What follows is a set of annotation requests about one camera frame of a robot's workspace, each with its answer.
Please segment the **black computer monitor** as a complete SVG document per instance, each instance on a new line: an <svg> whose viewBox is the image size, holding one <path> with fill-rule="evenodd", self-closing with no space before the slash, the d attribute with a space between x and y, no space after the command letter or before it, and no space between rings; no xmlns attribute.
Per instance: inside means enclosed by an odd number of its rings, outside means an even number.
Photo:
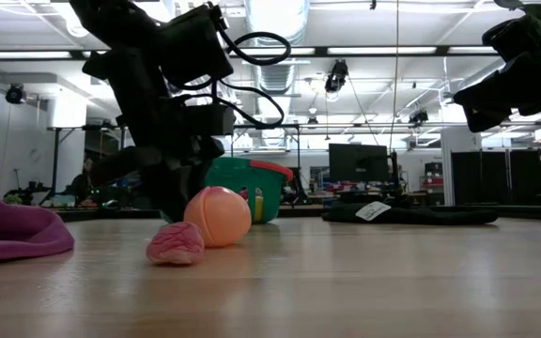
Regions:
<svg viewBox="0 0 541 338"><path fill-rule="evenodd" d="M332 182L380 182L389 178L386 146L329 144Z"/></svg>

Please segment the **large pink bumpy toy fruit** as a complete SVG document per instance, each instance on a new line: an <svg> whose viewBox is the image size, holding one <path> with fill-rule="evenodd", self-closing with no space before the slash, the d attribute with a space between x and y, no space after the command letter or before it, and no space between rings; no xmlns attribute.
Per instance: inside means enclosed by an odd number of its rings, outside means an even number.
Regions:
<svg viewBox="0 0 541 338"><path fill-rule="evenodd" d="M187 222L163 226L147 245L147 259L155 265L192 265L204 256L199 228Z"/></svg>

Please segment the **black partition panels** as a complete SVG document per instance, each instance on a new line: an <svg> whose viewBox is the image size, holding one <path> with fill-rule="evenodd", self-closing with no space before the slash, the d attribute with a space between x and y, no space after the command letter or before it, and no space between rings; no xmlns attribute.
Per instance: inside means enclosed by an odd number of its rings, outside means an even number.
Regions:
<svg viewBox="0 0 541 338"><path fill-rule="evenodd" d="M457 206L541 206L541 148L455 152Z"/></svg>

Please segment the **overhead LED light bar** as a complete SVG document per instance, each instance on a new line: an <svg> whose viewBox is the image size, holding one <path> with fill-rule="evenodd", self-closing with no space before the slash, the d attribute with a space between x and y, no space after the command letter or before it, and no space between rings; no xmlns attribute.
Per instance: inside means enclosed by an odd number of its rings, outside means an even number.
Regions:
<svg viewBox="0 0 541 338"><path fill-rule="evenodd" d="M1 61L25 60L78 60L91 53L104 53L104 50L68 51L0 51ZM426 57L426 56L498 56L497 52L486 46L437 45L437 46L358 46L327 47L297 46L291 49L290 57Z"/></svg>

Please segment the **black cloth with white tag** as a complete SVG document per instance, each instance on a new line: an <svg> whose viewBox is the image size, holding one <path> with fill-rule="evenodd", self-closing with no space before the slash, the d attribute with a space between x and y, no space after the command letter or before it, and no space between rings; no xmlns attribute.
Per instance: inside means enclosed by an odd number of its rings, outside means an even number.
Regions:
<svg viewBox="0 0 541 338"><path fill-rule="evenodd" d="M412 225L483 225L499 216L491 210L443 211L426 207L392 207L381 202L368 204L333 203L321 218L333 223L376 223Z"/></svg>

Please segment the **teal plastic basket orange handles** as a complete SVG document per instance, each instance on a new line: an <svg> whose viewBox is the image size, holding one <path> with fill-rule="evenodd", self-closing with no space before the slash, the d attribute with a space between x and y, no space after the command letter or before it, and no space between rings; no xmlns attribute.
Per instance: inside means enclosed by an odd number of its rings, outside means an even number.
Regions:
<svg viewBox="0 0 541 338"><path fill-rule="evenodd" d="M268 223L278 216L282 186L288 181L282 174L252 167L249 159L221 157L213 161L205 182L207 186L222 186L236 193L246 188L253 223L255 197L261 195L264 198L262 223Z"/></svg>

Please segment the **orange toy peach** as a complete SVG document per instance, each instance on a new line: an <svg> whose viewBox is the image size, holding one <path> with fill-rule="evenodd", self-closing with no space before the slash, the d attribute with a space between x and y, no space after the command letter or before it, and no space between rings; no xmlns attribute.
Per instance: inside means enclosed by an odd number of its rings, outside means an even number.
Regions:
<svg viewBox="0 0 541 338"><path fill-rule="evenodd" d="M207 248L222 248L249 232L252 216L241 195L212 186L204 188L188 203L184 221L198 227Z"/></svg>

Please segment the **silver ventilation duct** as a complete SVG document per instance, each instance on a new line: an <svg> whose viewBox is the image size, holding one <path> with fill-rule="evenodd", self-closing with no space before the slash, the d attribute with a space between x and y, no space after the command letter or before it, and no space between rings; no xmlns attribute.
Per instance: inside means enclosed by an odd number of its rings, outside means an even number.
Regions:
<svg viewBox="0 0 541 338"><path fill-rule="evenodd" d="M270 32L285 38L294 47L302 45L305 36L310 0L245 0L246 24L248 32ZM270 38L256 38L256 47L279 46L281 44ZM269 95L293 94L296 65L287 59L276 66L255 66L255 85ZM291 105L290 97L275 97L276 103L288 115ZM257 99L257 112L264 122L271 123L277 113L275 107L266 99ZM285 130L263 130L260 145L263 147L280 147L285 145Z"/></svg>

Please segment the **person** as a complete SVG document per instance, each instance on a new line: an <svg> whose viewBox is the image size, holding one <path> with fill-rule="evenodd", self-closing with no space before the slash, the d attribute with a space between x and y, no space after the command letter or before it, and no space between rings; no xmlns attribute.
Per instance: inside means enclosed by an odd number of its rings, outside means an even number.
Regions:
<svg viewBox="0 0 541 338"><path fill-rule="evenodd" d="M91 191L93 185L91 183L90 172L93 166L93 161L87 158L84 161L82 172L71 182L71 193L75 197L75 205L82 206L89 204L91 201Z"/></svg>

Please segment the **black aluminium table frame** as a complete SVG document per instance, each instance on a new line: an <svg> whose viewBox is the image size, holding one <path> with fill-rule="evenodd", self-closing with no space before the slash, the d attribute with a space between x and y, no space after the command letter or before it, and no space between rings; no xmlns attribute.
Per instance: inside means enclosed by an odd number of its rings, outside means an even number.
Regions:
<svg viewBox="0 0 541 338"><path fill-rule="evenodd" d="M503 218L535 219L541 220L541 206L463 206L463 207L431 207L436 211L468 211L468 210L492 210ZM150 209L96 209L96 208L63 208L53 211L65 222L83 222L104 219L156 219L161 215L158 210ZM282 206L278 212L278 218L310 218L320 217L326 208L319 206Z"/></svg>

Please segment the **pink cloth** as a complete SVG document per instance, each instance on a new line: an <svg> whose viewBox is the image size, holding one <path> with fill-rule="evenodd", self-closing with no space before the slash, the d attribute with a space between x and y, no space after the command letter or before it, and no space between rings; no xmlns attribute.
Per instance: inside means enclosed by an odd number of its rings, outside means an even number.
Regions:
<svg viewBox="0 0 541 338"><path fill-rule="evenodd" d="M74 238L56 213L0 199L0 261L61 254L73 246Z"/></svg>

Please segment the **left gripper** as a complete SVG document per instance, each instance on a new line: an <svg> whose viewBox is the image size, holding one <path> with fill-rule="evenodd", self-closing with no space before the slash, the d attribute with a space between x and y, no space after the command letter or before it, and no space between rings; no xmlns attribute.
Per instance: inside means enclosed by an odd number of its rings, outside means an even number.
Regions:
<svg viewBox="0 0 541 338"><path fill-rule="evenodd" d="M214 159L224 154L217 136L193 135L186 131L184 109L191 95L170 97L165 93L115 93L121 115L134 142L93 165L95 186L107 185L138 172L153 207L168 222L182 221L189 202L205 187L205 177ZM175 215L174 187L178 187Z"/></svg>

